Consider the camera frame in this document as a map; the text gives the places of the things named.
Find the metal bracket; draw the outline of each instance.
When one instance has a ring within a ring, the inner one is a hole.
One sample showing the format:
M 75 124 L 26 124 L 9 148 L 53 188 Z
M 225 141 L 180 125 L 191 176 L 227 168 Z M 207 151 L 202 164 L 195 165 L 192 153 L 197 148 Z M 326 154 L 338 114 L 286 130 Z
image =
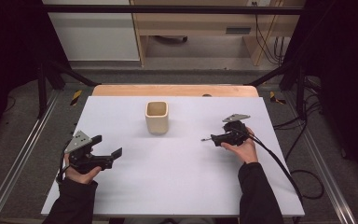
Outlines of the metal bracket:
M 226 119 L 223 119 L 223 122 L 233 122 L 233 121 L 237 121 L 237 120 L 241 120 L 241 119 L 248 119 L 248 118 L 250 118 L 249 115 L 233 114 L 233 115 L 227 117 Z
M 77 131 L 77 133 L 72 138 L 71 142 L 68 144 L 64 152 L 70 153 L 71 151 L 75 151 L 78 148 L 83 147 L 90 142 L 92 142 L 92 139 L 90 137 L 88 137 L 82 131 Z

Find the floor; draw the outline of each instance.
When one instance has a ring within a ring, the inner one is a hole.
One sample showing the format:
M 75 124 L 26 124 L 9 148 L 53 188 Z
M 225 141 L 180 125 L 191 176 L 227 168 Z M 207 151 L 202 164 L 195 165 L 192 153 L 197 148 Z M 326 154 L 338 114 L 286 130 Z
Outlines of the floor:
M 190 36 L 185 43 L 155 37 L 149 44 L 144 67 L 126 62 L 96 63 L 97 67 L 76 63 L 75 69 L 102 83 L 241 85 L 277 66 L 264 60 L 260 66 L 253 67 L 240 37 Z M 60 151 L 72 137 L 87 96 L 92 92 L 92 88 L 68 76 L 64 78 L 67 85 L 63 91 L 48 88 L 48 96 L 56 101 L 43 117 L 47 122 L 41 126 L 36 118 L 38 99 L 34 81 L 9 95 L 7 112 L 0 123 L 0 223 L 41 223 L 43 219 L 40 211 L 56 175 Z M 258 88 L 273 124 L 296 117 L 293 111 L 295 96 L 292 91 L 279 91 L 276 85 L 279 80 L 275 77 Z M 82 90 L 82 95 L 76 105 L 70 105 L 77 90 Z M 270 100 L 272 91 L 279 102 Z M 308 106 L 318 103 L 313 92 L 307 91 L 306 95 L 310 97 Z M 339 143 L 323 116 L 323 109 L 314 109 L 310 111 L 307 130 L 287 164 L 291 171 L 305 169 L 327 181 L 320 199 L 305 200 L 306 215 L 300 223 L 358 223 L 358 166 L 355 161 L 341 157 Z M 276 130 L 284 155 L 296 141 L 300 126 L 294 123 L 287 130 Z M 321 185 L 311 175 L 293 176 L 304 195 L 317 196 L 321 192 Z M 106 222 L 107 218 L 96 217 L 95 220 Z

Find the ceramic cup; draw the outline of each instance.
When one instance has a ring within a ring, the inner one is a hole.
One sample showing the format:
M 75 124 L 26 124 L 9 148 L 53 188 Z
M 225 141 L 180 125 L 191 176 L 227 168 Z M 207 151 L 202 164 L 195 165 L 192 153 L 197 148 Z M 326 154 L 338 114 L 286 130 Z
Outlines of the ceramic cup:
M 152 134 L 168 131 L 168 104 L 162 101 L 149 102 L 145 111 L 147 130 Z

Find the person's arm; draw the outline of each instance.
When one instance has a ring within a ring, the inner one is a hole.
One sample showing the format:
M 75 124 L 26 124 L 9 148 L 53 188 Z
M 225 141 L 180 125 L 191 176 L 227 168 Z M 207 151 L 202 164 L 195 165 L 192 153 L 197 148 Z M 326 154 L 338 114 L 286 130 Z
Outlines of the person's arm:
M 238 173 L 241 185 L 240 223 L 242 224 L 280 224 L 283 217 L 278 202 L 267 180 L 266 174 L 258 162 L 255 142 L 248 138 L 240 146 L 228 143 L 221 145 L 234 152 L 243 166 Z
M 278 202 L 260 163 L 245 163 L 238 179 L 242 190 L 240 223 L 283 223 Z
M 60 197 L 54 202 L 43 224 L 92 223 L 95 191 L 98 187 L 98 183 L 92 179 L 100 171 L 101 167 L 95 167 L 82 175 L 69 167 L 65 179 L 59 185 Z

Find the hand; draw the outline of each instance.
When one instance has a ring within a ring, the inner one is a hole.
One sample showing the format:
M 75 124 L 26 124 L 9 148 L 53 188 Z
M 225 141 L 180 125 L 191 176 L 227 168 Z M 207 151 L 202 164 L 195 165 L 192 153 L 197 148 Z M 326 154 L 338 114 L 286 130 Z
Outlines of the hand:
M 65 164 L 69 164 L 69 154 L 65 154 L 64 156 Z M 92 179 L 101 171 L 101 167 L 97 166 L 94 169 L 90 170 L 85 175 L 82 175 L 73 167 L 68 167 L 65 171 L 65 176 L 77 183 L 80 184 L 89 184 L 92 182 Z
M 251 135 L 254 135 L 250 128 L 247 128 Z M 222 143 L 221 147 L 237 154 L 241 161 L 246 163 L 258 162 L 257 153 L 255 152 L 255 142 L 248 138 L 240 146 L 232 146 L 229 143 Z

